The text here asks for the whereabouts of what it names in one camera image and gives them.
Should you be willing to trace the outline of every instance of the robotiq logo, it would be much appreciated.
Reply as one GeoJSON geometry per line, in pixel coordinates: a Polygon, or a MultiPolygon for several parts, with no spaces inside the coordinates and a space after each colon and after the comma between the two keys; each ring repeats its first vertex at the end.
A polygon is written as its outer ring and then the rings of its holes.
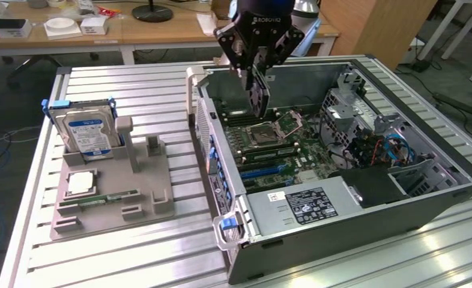
{"type": "Polygon", "coordinates": [[[254,25],[254,24],[257,24],[257,23],[263,23],[263,22],[276,22],[276,23],[280,23],[280,22],[282,22],[282,18],[254,17],[254,18],[253,18],[251,25],[254,25]]]}

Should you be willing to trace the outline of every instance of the black lamp base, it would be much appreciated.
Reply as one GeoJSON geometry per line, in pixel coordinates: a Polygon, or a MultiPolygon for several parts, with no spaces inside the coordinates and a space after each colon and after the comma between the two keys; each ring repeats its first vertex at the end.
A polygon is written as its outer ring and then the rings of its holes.
{"type": "Polygon", "coordinates": [[[140,21],[157,23],[171,20],[173,11],[159,5],[154,5],[154,11],[151,11],[150,5],[143,5],[132,9],[132,16],[140,21]]]}

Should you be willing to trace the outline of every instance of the hard drive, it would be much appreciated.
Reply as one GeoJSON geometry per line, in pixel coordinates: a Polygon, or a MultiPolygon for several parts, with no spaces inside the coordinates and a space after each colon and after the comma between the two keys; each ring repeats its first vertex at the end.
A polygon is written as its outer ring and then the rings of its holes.
{"type": "Polygon", "coordinates": [[[122,145],[115,129],[115,100],[55,101],[43,110],[52,119],[67,147],[87,161],[111,158],[112,147],[122,145]]]}

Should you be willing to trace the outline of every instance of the white box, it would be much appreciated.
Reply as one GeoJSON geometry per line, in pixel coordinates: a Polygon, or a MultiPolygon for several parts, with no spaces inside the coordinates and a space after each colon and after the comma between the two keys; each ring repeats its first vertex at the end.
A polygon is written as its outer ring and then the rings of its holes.
{"type": "Polygon", "coordinates": [[[78,23],[68,18],[55,18],[44,24],[50,40],[66,39],[83,36],[78,23]]]}
{"type": "Polygon", "coordinates": [[[92,17],[83,20],[82,31],[84,35],[106,35],[107,28],[104,17],[92,17]]]}
{"type": "Polygon", "coordinates": [[[0,19],[1,38],[28,38],[32,29],[28,19],[0,19]]]}
{"type": "Polygon", "coordinates": [[[421,54],[424,47],[425,47],[425,43],[420,39],[413,38],[409,50],[407,51],[400,64],[413,64],[415,57],[416,55],[421,54]]]}

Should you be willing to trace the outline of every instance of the wooden cabinet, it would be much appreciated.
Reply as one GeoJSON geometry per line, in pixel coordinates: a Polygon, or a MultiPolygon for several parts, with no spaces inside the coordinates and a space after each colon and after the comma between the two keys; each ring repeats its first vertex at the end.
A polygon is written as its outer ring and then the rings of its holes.
{"type": "Polygon", "coordinates": [[[395,69],[437,0],[324,0],[321,12],[341,35],[332,55],[373,54],[395,69]]]}

